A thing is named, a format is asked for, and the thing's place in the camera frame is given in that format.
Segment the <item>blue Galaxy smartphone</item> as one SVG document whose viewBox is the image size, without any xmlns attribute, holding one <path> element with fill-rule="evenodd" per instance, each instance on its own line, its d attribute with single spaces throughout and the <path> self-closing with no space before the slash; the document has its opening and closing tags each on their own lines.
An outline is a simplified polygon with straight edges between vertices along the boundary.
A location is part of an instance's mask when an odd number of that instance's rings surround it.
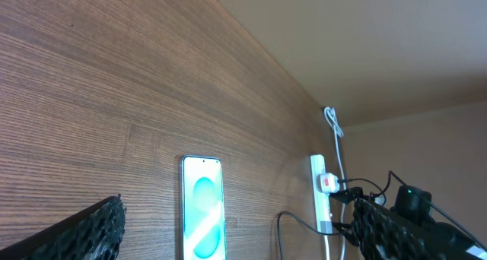
<svg viewBox="0 0 487 260">
<path fill-rule="evenodd" d="M 223 168 L 217 157 L 180 160 L 180 257 L 227 260 Z"/>
</svg>

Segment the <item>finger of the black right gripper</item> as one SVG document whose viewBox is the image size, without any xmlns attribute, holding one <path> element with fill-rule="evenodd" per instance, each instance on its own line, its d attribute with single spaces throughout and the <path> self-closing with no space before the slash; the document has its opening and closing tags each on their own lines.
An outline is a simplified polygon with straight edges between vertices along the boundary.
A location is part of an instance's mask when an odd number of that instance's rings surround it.
<svg viewBox="0 0 487 260">
<path fill-rule="evenodd" d="M 350 202 L 363 197 L 363 189 L 361 187 L 353 187 L 350 189 L 338 191 L 330 195 L 332 199 L 339 201 L 345 205 Z"/>
<path fill-rule="evenodd" d="M 333 228 L 336 229 L 342 237 L 345 238 L 351 245 L 358 247 L 358 237 L 353 233 L 352 224 L 344 224 L 340 222 L 332 222 Z"/>
</svg>

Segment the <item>brown cardboard panel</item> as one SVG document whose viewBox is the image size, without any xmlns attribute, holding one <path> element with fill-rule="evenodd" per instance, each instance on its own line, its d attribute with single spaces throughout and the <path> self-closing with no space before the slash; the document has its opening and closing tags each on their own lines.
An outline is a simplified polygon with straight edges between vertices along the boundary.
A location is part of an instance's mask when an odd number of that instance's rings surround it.
<svg viewBox="0 0 487 260">
<path fill-rule="evenodd" d="M 486 0 L 217 0 L 344 131 L 347 175 L 389 171 L 486 238 Z"/>
</svg>

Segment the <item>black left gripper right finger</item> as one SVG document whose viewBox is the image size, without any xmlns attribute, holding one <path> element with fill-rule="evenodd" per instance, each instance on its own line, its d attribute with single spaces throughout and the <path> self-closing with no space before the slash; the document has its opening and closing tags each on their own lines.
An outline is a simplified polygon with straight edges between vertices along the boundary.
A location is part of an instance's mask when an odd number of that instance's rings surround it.
<svg viewBox="0 0 487 260">
<path fill-rule="evenodd" d="M 373 202 L 354 202 L 351 244 L 366 259 L 469 260 L 466 249 L 443 241 Z"/>
</svg>

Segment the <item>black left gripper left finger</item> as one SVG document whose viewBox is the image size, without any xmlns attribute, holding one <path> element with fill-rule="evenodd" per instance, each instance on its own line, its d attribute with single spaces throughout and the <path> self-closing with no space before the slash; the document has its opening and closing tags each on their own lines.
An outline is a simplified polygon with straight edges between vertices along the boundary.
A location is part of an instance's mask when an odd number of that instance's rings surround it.
<svg viewBox="0 0 487 260">
<path fill-rule="evenodd" d="M 110 196 L 1 250 L 4 260 L 115 260 L 125 233 L 126 207 Z"/>
</svg>

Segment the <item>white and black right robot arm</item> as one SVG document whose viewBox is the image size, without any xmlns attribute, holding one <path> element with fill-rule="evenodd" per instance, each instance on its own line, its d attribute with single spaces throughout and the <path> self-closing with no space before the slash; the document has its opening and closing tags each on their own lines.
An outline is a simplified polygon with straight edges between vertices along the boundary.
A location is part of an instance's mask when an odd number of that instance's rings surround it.
<svg viewBox="0 0 487 260">
<path fill-rule="evenodd" d="M 410 185 L 399 188 L 393 207 L 385 208 L 359 187 L 331 195 L 354 205 L 353 219 L 333 226 L 365 259 L 481 260 L 486 248 L 452 223 L 432 217 L 431 194 Z"/>
</svg>

